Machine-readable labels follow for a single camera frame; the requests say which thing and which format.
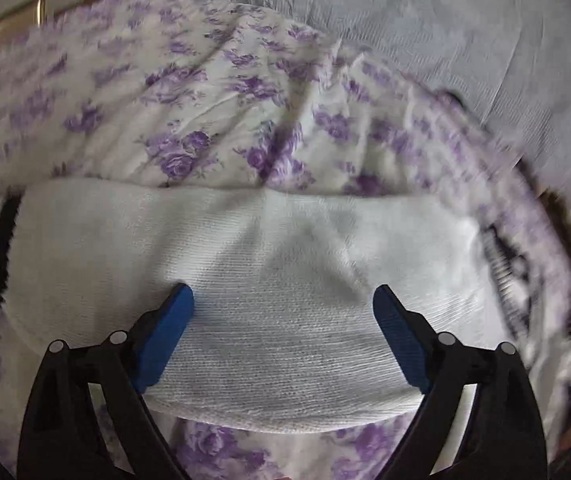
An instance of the white knit fabric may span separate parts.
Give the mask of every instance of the white knit fabric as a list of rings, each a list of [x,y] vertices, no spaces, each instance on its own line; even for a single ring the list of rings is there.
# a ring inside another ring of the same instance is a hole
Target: white knit fabric
[[[505,335],[477,225],[433,196],[294,196],[55,180],[22,200],[5,309],[43,352],[96,344],[177,282],[195,316],[150,407],[259,431],[324,431],[416,408],[372,314],[388,283],[435,330]]]

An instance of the round metal screw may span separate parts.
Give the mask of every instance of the round metal screw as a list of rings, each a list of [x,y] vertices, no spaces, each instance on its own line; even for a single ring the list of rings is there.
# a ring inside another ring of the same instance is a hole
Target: round metal screw
[[[128,334],[123,330],[118,330],[117,332],[110,334],[110,342],[113,345],[120,345],[121,343],[125,342],[126,339],[128,339]]]
[[[59,339],[51,342],[50,346],[48,347],[48,350],[50,350],[53,354],[56,354],[57,352],[60,352],[63,349],[64,349],[64,342]]]
[[[514,355],[517,353],[517,349],[512,343],[508,343],[507,341],[501,343],[501,350],[504,351],[508,355]]]
[[[456,343],[456,337],[454,337],[450,332],[441,332],[439,334],[439,342],[447,346],[452,346]]]

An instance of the blue gripper pad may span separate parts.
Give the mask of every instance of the blue gripper pad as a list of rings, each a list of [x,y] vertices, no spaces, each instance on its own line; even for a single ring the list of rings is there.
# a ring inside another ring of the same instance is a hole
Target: blue gripper pad
[[[136,355],[138,373],[132,379],[132,385],[140,395],[148,386],[158,383],[161,379],[163,369],[195,309],[192,289],[187,285],[182,286],[176,295],[167,301],[170,301],[169,308],[158,320],[146,344]]]
[[[374,291],[374,319],[379,323],[406,381],[425,395],[432,387],[425,370],[425,351],[402,316],[400,307],[403,305],[389,289],[380,286]]]

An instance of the floral print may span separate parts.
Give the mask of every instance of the floral print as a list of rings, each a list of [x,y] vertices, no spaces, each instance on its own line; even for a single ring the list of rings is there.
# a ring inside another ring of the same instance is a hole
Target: floral print
[[[547,323],[558,336],[571,267],[508,154],[446,95],[269,9],[101,0],[0,52],[0,190],[91,175],[150,187],[430,192],[496,225],[541,267]],[[19,406],[32,382],[18,388],[8,378],[7,359],[21,351],[0,310],[0,413]],[[102,431],[110,430],[102,413]],[[179,420],[173,442],[195,479],[364,480],[376,477],[410,418],[307,436],[309,454],[320,458],[305,469],[289,460],[298,436]],[[0,456],[10,466],[18,437],[0,415]],[[114,454],[109,433],[106,441]]]

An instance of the floral fabric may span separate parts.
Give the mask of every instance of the floral fabric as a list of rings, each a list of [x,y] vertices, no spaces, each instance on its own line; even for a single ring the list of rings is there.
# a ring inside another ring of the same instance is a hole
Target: floral fabric
[[[563,352],[568,259],[504,152],[447,95],[260,7],[102,0],[0,52],[0,190],[85,175],[143,186],[433,193],[496,225],[537,266],[545,344]],[[527,356],[527,338],[518,343]],[[11,470],[39,362],[0,310],[0,460]],[[552,439],[558,417],[547,408],[562,390],[540,391]],[[156,417],[195,479],[360,480],[377,475],[411,414],[310,435]],[[106,440],[117,456],[115,439]]]

